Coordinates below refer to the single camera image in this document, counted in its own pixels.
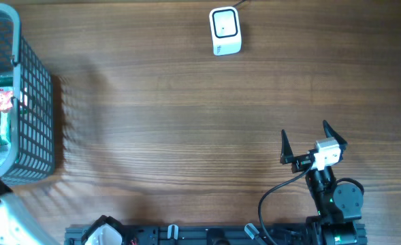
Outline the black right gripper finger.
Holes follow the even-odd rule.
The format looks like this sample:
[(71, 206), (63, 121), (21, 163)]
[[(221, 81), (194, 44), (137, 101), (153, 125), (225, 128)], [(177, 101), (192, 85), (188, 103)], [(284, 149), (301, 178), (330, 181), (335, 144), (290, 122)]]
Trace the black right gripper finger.
[(340, 146), (345, 146), (346, 145), (346, 140), (340, 136), (331, 126), (330, 124), (326, 121), (323, 120), (323, 130), (325, 132), (325, 135), (327, 138), (333, 137)]
[(291, 149), (289, 139), (287, 137), (286, 131), (284, 129), (281, 130), (281, 154), (280, 157), (282, 159), (292, 159), (293, 158), (293, 151)]

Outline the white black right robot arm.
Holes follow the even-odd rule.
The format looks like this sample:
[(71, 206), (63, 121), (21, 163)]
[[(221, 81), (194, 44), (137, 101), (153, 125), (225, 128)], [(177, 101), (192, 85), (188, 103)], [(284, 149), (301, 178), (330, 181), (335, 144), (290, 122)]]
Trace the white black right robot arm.
[(332, 166), (343, 160), (347, 141), (324, 120), (325, 138), (317, 140), (313, 149), (295, 156), (287, 134), (281, 131), (280, 162), (290, 164), (293, 173), (303, 173), (315, 202), (316, 216), (309, 216), (297, 230), (289, 227), (291, 244), (362, 245), (368, 243), (362, 218), (364, 187), (352, 178), (337, 179)]

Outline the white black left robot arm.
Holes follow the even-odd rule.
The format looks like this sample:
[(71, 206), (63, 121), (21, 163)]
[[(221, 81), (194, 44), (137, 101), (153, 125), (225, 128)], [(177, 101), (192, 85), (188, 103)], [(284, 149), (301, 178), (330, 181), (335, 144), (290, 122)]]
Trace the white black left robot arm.
[[(65, 244), (128, 244), (123, 226), (101, 216), (90, 227), (66, 232)], [(33, 218), (19, 196), (0, 179), (0, 244), (58, 244)]]

